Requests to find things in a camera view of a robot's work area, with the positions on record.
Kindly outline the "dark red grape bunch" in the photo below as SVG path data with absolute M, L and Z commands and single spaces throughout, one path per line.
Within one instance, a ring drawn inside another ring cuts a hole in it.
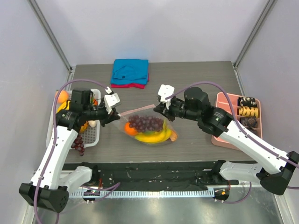
M 139 133 L 159 132 L 162 130 L 163 120 L 150 115 L 133 115 L 130 116 L 128 122 L 131 123 Z

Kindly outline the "clear pink-dotted zip bag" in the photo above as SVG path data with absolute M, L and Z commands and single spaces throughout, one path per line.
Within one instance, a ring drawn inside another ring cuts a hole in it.
M 162 145 L 175 142 L 178 135 L 170 121 L 154 111 L 154 105 L 122 112 L 113 122 L 119 131 L 147 145 Z

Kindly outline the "orange carrot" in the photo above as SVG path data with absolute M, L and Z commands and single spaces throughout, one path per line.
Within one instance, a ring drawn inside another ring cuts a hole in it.
M 172 130 L 172 131 L 171 131 L 170 140 L 171 140 L 172 142 L 175 142 L 177 139 L 178 139 L 178 135 L 177 135 L 177 133 L 176 133 L 174 130 Z

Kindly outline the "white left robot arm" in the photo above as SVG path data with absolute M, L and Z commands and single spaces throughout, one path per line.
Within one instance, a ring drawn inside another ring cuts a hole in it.
M 117 93 L 108 89 L 99 105 L 92 104 L 92 98 L 90 89 L 76 88 L 66 106 L 54 110 L 52 137 L 43 160 L 30 182 L 19 188 L 20 195 L 35 209 L 60 213 L 77 188 L 99 182 L 98 167 L 85 162 L 66 177 L 60 177 L 68 152 L 86 122 L 98 120 L 105 126 L 120 119 L 115 109 L 120 104 Z

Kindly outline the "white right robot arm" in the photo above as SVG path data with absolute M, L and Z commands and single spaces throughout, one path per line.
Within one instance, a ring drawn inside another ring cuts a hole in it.
M 158 91 L 159 105 L 154 108 L 169 121 L 175 118 L 196 121 L 199 129 L 219 137 L 255 160 L 255 163 L 217 161 L 211 172 L 216 184 L 240 180 L 259 183 L 275 195 L 283 195 L 298 168 L 298 153 L 282 151 L 254 135 L 225 110 L 212 106 L 208 95 L 199 87 L 184 90 L 184 100 L 176 98 L 174 87 L 161 85 Z

